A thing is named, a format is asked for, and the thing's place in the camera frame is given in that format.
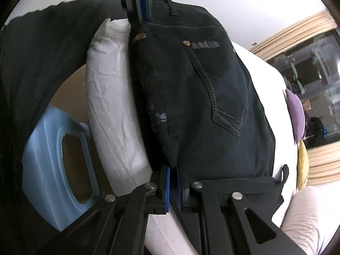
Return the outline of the black denim pants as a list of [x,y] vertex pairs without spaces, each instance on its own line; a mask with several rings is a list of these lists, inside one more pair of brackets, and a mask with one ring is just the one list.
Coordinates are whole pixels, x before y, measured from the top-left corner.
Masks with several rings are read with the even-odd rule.
[[275,136],[220,22],[200,6],[152,0],[134,24],[130,70],[153,170],[184,169],[195,180],[273,177]]

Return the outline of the white bed mattress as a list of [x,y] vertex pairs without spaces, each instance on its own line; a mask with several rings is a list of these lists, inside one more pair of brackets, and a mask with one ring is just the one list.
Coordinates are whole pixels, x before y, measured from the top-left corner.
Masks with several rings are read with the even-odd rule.
[[[265,115],[275,136],[273,177],[280,177],[283,165],[288,165],[289,175],[283,186],[283,204],[271,218],[281,227],[292,196],[296,193],[296,167],[298,147],[293,136],[292,123],[286,103],[286,85],[280,72],[267,62],[233,42],[233,48],[245,64],[254,88],[265,110]],[[173,208],[166,215],[152,215],[148,219],[145,245],[151,254],[197,254]]]

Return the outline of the blue plastic storage bin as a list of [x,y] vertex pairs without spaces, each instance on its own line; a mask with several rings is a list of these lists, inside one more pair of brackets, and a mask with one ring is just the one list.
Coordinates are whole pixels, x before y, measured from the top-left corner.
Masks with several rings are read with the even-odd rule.
[[[79,140],[91,183],[89,200],[83,204],[73,194],[63,164],[62,141],[66,135]],[[85,123],[49,106],[25,146],[23,191],[35,210],[58,231],[67,228],[103,195],[91,159],[90,139]]]

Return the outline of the yellow cushion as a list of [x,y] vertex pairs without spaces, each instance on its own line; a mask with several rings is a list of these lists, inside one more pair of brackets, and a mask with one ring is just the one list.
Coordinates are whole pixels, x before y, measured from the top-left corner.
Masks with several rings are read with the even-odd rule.
[[297,189],[301,191],[307,186],[309,177],[309,157],[303,140],[299,142],[298,161],[297,161]]

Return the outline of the purple cushion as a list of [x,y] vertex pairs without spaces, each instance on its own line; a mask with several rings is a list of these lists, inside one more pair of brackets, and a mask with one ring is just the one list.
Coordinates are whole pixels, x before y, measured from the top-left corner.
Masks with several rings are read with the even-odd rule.
[[296,143],[304,137],[305,133],[305,114],[302,103],[297,96],[289,89],[285,89],[286,102],[288,111],[292,122],[293,136]]

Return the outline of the dark glass window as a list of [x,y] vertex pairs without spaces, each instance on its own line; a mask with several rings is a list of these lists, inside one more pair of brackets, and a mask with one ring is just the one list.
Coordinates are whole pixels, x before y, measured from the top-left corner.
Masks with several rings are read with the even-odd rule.
[[339,141],[339,29],[311,37],[267,63],[302,103],[306,148]]

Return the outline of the beige curtain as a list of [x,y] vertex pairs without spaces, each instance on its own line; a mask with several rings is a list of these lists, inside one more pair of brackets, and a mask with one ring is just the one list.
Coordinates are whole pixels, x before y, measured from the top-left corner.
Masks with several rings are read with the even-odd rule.
[[337,27],[330,13],[327,10],[323,10],[254,45],[250,51],[264,61],[267,61],[314,36],[332,31]]

